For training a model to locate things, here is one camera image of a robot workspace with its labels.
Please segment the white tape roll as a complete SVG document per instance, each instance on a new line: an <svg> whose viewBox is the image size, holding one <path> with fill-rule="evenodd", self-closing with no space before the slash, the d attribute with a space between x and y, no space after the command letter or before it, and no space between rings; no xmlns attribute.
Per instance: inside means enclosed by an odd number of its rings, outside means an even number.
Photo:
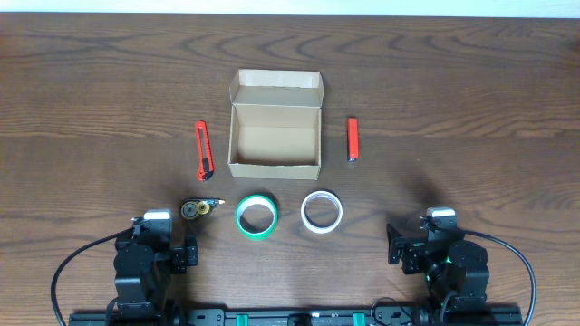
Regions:
<svg viewBox="0 0 580 326"><path fill-rule="evenodd" d="M341 223L343 204L335 193L316 190L304 198L300 213L306 229L325 235L332 233Z"/></svg>

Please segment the green tape roll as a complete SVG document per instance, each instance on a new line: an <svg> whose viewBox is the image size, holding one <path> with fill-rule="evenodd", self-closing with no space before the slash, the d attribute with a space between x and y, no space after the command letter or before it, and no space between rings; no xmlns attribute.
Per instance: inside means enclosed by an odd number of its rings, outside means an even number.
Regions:
<svg viewBox="0 0 580 326"><path fill-rule="evenodd" d="M264 241L276 230L278 211L276 204L262 195L242 199L235 210L238 231L245 238Z"/></svg>

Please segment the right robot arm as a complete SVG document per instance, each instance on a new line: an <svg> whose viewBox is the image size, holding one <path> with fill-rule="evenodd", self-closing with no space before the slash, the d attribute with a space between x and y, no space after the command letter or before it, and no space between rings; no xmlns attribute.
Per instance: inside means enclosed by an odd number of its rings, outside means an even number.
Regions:
<svg viewBox="0 0 580 326"><path fill-rule="evenodd" d="M457 228L457 217L429 213L421 219L423 237L404 237L386 226L388 263L402 264L405 274L425 277L430 297L412 313L415 325L442 324L447 314L458 319L486 309L489 279L488 253L467 241Z"/></svg>

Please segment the orange lighter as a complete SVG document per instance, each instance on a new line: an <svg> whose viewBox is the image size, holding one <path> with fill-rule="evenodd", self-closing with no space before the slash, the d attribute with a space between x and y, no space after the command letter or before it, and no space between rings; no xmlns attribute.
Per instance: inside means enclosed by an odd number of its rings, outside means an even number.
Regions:
<svg viewBox="0 0 580 326"><path fill-rule="evenodd" d="M354 162L359 158L358 120L349 117L347 120L348 160Z"/></svg>

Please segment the orange utility knife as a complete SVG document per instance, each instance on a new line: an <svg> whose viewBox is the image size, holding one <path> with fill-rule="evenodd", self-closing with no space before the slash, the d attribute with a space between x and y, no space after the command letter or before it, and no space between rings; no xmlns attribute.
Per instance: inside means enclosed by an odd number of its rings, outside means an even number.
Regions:
<svg viewBox="0 0 580 326"><path fill-rule="evenodd" d="M214 174L214 163L208 137L207 123L204 120L199 120L196 122L195 127L199 154L198 180L206 182Z"/></svg>

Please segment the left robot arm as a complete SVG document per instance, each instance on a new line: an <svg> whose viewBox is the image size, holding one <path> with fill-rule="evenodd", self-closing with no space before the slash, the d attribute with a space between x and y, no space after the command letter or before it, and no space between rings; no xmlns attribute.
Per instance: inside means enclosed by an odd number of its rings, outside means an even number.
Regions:
<svg viewBox="0 0 580 326"><path fill-rule="evenodd" d="M132 229L115 241L117 297L105 312L106 325L188 323L184 309L169 298L171 276L198 264L198 243L190 227L183 240L171 243L171 219L136 217Z"/></svg>

